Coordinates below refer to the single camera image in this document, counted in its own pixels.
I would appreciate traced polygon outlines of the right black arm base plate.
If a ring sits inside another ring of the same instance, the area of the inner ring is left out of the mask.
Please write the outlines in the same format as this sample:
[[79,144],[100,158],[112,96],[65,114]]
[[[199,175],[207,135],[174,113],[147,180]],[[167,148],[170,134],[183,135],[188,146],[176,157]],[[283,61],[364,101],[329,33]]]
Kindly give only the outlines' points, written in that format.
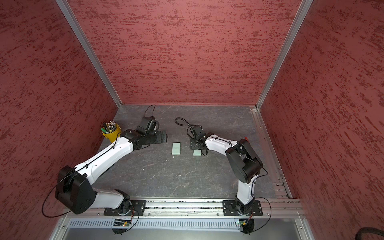
[[253,200],[250,203],[244,205],[243,203],[237,200],[224,200],[222,201],[222,204],[223,213],[226,217],[250,217],[251,215],[256,217],[263,216],[263,210],[260,201]]

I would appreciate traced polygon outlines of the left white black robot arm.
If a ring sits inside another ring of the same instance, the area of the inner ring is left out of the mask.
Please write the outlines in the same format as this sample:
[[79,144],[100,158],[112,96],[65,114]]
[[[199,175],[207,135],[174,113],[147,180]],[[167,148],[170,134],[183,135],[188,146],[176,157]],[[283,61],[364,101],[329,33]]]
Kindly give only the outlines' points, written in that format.
[[165,144],[165,131],[145,134],[128,129],[119,133],[107,148],[75,167],[65,166],[58,174],[57,185],[52,189],[55,198],[70,212],[79,215],[89,209],[106,209],[118,216],[133,214],[130,196],[121,190],[96,190],[92,185],[124,156],[156,144]]

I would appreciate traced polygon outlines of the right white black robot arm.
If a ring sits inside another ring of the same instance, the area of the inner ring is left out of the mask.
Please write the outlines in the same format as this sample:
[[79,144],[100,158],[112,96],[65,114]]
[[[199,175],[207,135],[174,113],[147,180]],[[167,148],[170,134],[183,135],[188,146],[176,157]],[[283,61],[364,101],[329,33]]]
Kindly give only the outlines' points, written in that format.
[[190,136],[191,148],[214,151],[227,157],[232,171],[238,179],[235,197],[235,210],[242,216],[252,212],[255,205],[255,181],[260,177],[264,165],[260,157],[246,139],[230,141],[217,135]]

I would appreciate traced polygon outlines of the pale green lift-off lid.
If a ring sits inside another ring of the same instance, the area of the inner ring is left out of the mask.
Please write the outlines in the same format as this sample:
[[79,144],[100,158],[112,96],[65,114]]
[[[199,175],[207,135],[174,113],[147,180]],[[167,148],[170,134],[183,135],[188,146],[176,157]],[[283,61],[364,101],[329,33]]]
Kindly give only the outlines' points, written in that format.
[[202,151],[201,150],[194,150],[193,151],[193,156],[200,157],[201,155],[202,155]]

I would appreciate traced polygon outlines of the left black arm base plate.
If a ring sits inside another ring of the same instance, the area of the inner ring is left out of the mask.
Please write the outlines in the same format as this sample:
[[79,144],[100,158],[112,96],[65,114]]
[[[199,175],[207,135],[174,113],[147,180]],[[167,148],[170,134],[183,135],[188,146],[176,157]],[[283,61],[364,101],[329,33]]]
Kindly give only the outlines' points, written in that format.
[[132,216],[144,214],[147,201],[145,200],[124,200],[117,209],[105,208],[104,216]]

